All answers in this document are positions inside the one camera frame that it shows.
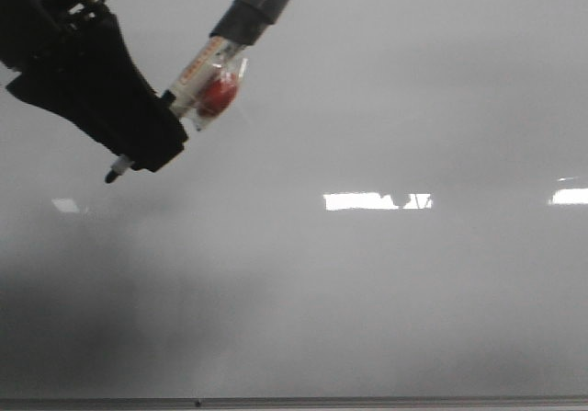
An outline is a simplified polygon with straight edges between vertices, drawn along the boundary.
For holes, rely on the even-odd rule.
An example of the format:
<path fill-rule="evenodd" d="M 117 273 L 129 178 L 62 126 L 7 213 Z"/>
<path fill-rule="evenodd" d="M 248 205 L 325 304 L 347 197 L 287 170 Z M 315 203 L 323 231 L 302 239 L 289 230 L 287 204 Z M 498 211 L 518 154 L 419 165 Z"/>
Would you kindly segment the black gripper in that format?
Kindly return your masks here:
<path fill-rule="evenodd" d="M 130 57 L 105 0 L 1 0 L 1 63 L 16 99 L 75 125 L 132 169 L 156 172 L 187 133 Z"/>

